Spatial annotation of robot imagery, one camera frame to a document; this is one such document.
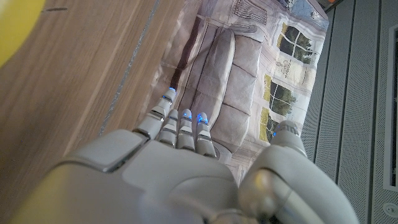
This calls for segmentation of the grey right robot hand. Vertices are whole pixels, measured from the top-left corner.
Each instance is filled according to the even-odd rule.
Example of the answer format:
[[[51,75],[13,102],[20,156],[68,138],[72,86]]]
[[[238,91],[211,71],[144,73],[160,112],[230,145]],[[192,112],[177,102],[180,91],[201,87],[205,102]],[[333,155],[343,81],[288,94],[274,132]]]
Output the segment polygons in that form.
[[[11,223],[357,223],[341,189],[281,122],[237,183],[216,158],[205,113],[171,105],[168,89],[132,131],[68,153]]]

